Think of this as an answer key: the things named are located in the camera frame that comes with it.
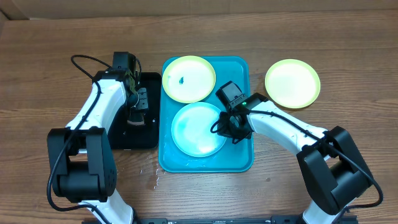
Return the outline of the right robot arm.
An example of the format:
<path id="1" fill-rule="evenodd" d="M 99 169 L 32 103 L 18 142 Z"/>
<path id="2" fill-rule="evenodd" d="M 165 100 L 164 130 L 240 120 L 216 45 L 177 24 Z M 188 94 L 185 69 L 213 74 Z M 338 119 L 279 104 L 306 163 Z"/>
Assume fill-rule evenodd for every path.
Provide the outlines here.
<path id="1" fill-rule="evenodd" d="M 226 108 L 212 133 L 238 143 L 252 133 L 263 134 L 296 156 L 312 199 L 303 223 L 338 223 L 353 201 L 377 183 L 353 138 L 340 126 L 312 126 L 283 112 L 265 96 L 227 93 L 217 98 Z"/>

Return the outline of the yellow-green plate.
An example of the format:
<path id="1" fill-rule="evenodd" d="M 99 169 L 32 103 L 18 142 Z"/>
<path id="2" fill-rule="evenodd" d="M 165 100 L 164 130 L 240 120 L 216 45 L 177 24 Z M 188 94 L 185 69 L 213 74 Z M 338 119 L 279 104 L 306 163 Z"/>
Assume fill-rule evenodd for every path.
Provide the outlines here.
<path id="1" fill-rule="evenodd" d="M 275 103 L 290 109 L 311 105 L 321 90 L 317 72 L 297 59 L 284 59 L 273 64 L 265 75 L 264 85 Z"/>
<path id="2" fill-rule="evenodd" d="M 195 103 L 205 99 L 215 84 L 215 69 L 209 61 L 199 56 L 179 57 L 168 64 L 162 74 L 164 91 L 180 103 Z"/>

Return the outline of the dark wet sponge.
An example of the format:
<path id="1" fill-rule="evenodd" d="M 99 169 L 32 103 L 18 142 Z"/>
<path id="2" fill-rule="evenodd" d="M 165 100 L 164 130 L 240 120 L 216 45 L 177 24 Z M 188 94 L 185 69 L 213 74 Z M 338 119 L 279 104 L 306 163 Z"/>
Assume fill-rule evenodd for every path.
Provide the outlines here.
<path id="1" fill-rule="evenodd" d="M 143 126 L 145 125 L 144 118 L 140 117 L 130 117 L 127 119 L 127 123 L 131 126 Z"/>

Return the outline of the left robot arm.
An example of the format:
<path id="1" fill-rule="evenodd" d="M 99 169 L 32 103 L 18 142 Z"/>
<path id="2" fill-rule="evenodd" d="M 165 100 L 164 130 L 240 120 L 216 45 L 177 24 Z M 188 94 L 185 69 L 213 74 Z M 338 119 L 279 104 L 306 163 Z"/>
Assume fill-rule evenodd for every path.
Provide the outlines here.
<path id="1" fill-rule="evenodd" d="M 60 212 L 87 208 L 100 223 L 134 223 L 134 210 L 116 190 L 117 171 L 108 131 L 122 110 L 136 107 L 141 74 L 109 68 L 92 77 L 79 113 L 47 136 L 47 200 Z"/>

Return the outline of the light blue plate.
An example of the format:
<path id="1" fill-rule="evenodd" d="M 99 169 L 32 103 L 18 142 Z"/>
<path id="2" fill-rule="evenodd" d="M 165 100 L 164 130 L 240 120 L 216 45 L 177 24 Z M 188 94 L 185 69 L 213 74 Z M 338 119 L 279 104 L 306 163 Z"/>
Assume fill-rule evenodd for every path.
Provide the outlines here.
<path id="1" fill-rule="evenodd" d="M 175 145 L 193 157 L 207 157 L 218 152 L 226 138 L 211 132 L 221 110 L 205 102 L 191 103 L 180 109 L 172 121 L 171 133 Z"/>

